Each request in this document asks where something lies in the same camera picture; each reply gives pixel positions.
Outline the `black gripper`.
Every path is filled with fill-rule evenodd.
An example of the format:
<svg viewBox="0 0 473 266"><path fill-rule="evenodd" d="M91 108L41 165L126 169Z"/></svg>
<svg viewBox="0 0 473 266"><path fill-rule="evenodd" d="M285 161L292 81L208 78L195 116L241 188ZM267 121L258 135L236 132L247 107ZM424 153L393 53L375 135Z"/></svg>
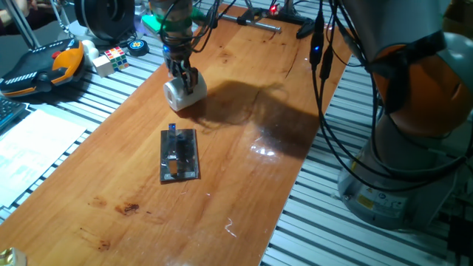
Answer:
<svg viewBox="0 0 473 266"><path fill-rule="evenodd" d="M163 56L169 69L169 74L173 78L181 78L183 75L184 92L187 95L193 93L199 79L197 68L191 67L191 54L192 46L190 42L163 45Z"/></svg>

